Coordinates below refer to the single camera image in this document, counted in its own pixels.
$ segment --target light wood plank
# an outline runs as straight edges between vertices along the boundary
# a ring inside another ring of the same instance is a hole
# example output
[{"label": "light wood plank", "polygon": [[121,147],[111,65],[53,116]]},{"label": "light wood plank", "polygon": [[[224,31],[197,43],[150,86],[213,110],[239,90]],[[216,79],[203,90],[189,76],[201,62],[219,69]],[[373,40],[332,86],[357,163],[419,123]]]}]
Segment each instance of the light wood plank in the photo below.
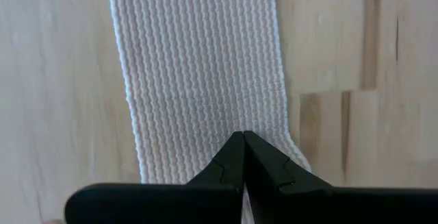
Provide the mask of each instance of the light wood plank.
[{"label": "light wood plank", "polygon": [[0,52],[0,223],[139,181],[108,0],[0,0]]},{"label": "light wood plank", "polygon": [[382,184],[437,186],[438,0],[382,0],[378,163]]},{"label": "light wood plank", "polygon": [[313,173],[343,185],[342,94],[326,92],[301,97],[300,148]]},{"label": "light wood plank", "polygon": [[289,92],[361,86],[363,0],[277,0]]},{"label": "light wood plank", "polygon": [[350,117],[346,152],[345,185],[377,186],[377,117],[375,90],[354,91],[350,95]]}]

